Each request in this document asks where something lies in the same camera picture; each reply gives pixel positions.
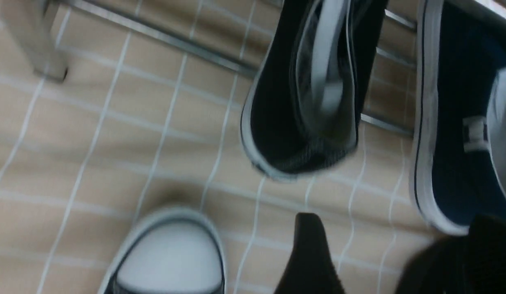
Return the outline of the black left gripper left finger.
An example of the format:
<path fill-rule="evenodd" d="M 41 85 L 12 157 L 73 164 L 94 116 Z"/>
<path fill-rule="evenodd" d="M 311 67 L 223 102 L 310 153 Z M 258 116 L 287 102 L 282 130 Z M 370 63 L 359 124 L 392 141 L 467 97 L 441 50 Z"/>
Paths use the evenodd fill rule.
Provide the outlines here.
<path fill-rule="evenodd" d="M 319 216 L 298 213 L 293 249 L 276 294 L 344 294 Z"/>

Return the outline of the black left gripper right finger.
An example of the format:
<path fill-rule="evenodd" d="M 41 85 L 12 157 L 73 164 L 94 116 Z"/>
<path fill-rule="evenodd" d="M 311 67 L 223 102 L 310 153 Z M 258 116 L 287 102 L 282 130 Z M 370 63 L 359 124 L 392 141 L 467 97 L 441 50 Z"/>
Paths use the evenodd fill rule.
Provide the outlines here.
<path fill-rule="evenodd" d="M 397 294 L 506 294 L 506 221 L 474 218 L 466 236 L 448 236 L 412 257 Z"/>

